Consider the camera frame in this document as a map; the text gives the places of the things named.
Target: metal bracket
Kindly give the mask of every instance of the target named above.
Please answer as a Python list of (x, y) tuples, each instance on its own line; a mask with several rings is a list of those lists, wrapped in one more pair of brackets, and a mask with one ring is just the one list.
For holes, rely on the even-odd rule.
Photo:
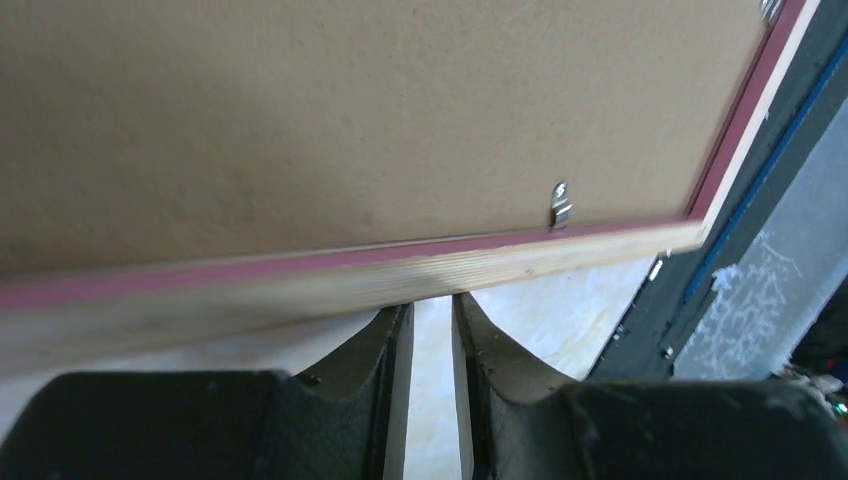
[(768, 22), (770, 27), (774, 26), (782, 6), (783, 0), (760, 0), (760, 12), (763, 14), (763, 20)]
[(551, 194), (551, 230), (565, 228), (565, 222), (571, 218), (573, 206), (568, 202), (568, 183), (565, 180), (557, 183)]

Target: pink painted edge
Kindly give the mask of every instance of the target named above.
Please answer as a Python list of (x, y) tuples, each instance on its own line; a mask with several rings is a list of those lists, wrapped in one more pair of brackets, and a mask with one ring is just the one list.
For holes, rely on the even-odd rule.
[(769, 33), (768, 40), (763, 46), (756, 66), (748, 77), (745, 89), (736, 104), (730, 123), (725, 130), (719, 147), (706, 169), (706, 175), (701, 181), (700, 188), (694, 196), (692, 208), (689, 210), (689, 220), (703, 220), (718, 193), (719, 185), (724, 179), (733, 154), (742, 141), (745, 129), (754, 116), (754, 110), (766, 89), (771, 74), (777, 66), (780, 55), (786, 48), (806, 0), (787, 0), (781, 9), (777, 22)]
[(586, 237), (610, 231), (677, 225), (680, 219), (640, 221), (595, 226), (569, 227), (559, 232), (517, 233), (449, 240), (415, 245), (387, 246), (365, 250), (315, 253), (276, 259), (256, 258), (237, 263), (184, 265), (158, 271), (81, 273), (41, 281), (0, 286), (0, 311), (21, 308), (56, 307), (72, 302), (104, 300), (134, 293), (257, 281), (319, 269), (357, 267), (374, 263), (432, 257), (473, 250), (542, 243), (565, 238)]
[(771, 72), (795, 26), (806, 0), (788, 0), (757, 60), (744, 92), (732, 113), (719, 147), (707, 167), (706, 175), (695, 194), (686, 218), (617, 224), (570, 227), (562, 232), (502, 234), (469, 239), (375, 247), (345, 252), (317, 252), (312, 255), (278, 259), (248, 259), (237, 263), (175, 266), (158, 271), (83, 273), (41, 281), (11, 283), (0, 286), (0, 311), (23, 308), (58, 307), (73, 302), (96, 301), (139, 293), (221, 285), (231, 282), (258, 281), (312, 270), (356, 267), (374, 263), (431, 257), (473, 250), (541, 243), (632, 229), (678, 225), (687, 220), (703, 220), (718, 186), (730, 166), (733, 153), (741, 141), (754, 109), (765, 90)]

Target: wooden strip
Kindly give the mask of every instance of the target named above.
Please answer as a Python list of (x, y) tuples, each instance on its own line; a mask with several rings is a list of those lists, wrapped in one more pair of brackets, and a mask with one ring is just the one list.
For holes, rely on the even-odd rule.
[(784, 5), (690, 211), (690, 219), (703, 219), (702, 237), (712, 228), (818, 5), (819, 0)]
[(30, 280), (0, 287), (0, 311), (31, 307), (54, 307), (80, 301), (97, 301), (138, 293), (156, 293), (173, 289), (261, 281), (275, 276), (296, 275), (314, 270), (355, 267), (393, 262), (413, 257), (440, 257), (464, 252), (490, 251), (502, 247), (520, 247), (559, 240), (597, 237), (659, 225), (666, 222), (630, 222), (567, 228), (556, 232), (530, 232), (489, 235), (443, 242), (410, 243), (363, 250), (318, 252), (311, 255), (239, 258), (208, 264), (177, 264), (159, 269), (125, 269), (103, 274), (83, 273), (47, 280)]
[(697, 246), (699, 222), (0, 314), (0, 376)]

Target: hardboard backing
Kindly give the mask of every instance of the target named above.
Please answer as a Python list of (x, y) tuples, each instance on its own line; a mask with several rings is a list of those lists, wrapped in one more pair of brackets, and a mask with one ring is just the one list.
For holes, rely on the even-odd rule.
[(0, 272), (684, 213), (765, 33), (723, 0), (6, 0)]

